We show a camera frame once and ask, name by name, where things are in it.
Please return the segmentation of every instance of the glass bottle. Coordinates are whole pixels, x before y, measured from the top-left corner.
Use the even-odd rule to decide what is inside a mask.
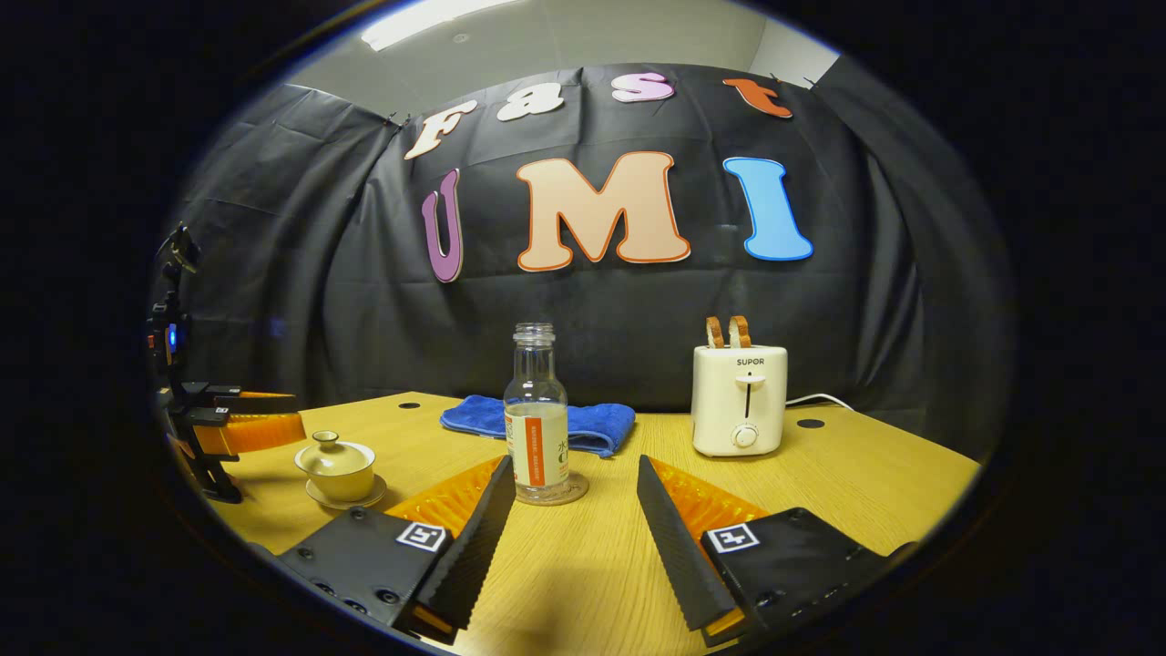
[[[568,465],[567,390],[555,380],[550,323],[514,326],[514,379],[506,386],[506,450],[514,461],[517,499],[557,506],[586,492]]]

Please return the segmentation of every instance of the white cable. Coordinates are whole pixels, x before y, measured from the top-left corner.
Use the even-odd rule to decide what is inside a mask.
[[[786,405],[793,405],[793,404],[795,404],[795,403],[800,403],[800,402],[803,402],[803,401],[806,401],[806,400],[812,400],[812,398],[828,398],[828,400],[830,400],[830,401],[833,401],[834,403],[836,403],[836,404],[841,405],[842,408],[845,408],[847,410],[849,410],[849,411],[851,411],[851,412],[854,412],[854,411],[855,411],[855,409],[852,409],[852,408],[850,408],[849,405],[847,405],[847,404],[842,403],[841,401],[838,401],[838,400],[836,400],[836,398],[831,397],[830,395],[809,395],[809,396],[805,396],[805,397],[801,397],[801,398],[795,398],[795,400],[793,400],[793,401],[787,401],[787,402],[786,402]]]

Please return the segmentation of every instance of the wooden table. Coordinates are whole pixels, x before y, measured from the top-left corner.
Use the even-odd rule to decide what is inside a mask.
[[[400,404],[421,404],[402,409]],[[441,428],[459,400],[422,394],[304,411],[308,435],[331,430],[377,453],[389,492],[374,510],[506,453],[491,440]],[[814,418],[820,429],[798,421]],[[339,510],[304,493],[293,457],[305,443],[247,453],[224,467],[241,505],[211,502],[239,535],[282,553]],[[638,415],[607,460],[571,452],[591,482],[567,506],[514,503],[470,620],[452,651],[490,654],[704,654],[689,632],[635,498],[640,454],[679,467],[771,513],[803,507],[872,551],[918,541],[943,517],[977,465],[939,445],[835,405],[786,411],[781,447],[767,456],[711,459],[693,450],[687,415]]]

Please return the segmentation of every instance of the blue towel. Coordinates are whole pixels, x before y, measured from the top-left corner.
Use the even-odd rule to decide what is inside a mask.
[[[611,458],[635,423],[635,411],[618,403],[586,408],[567,407],[567,445],[574,451]],[[441,425],[451,431],[506,438],[503,402],[478,395],[441,414]]]

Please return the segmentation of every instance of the toaster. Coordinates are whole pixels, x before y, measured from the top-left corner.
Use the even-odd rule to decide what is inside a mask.
[[[788,354],[781,347],[693,351],[693,447],[759,456],[781,445]]]

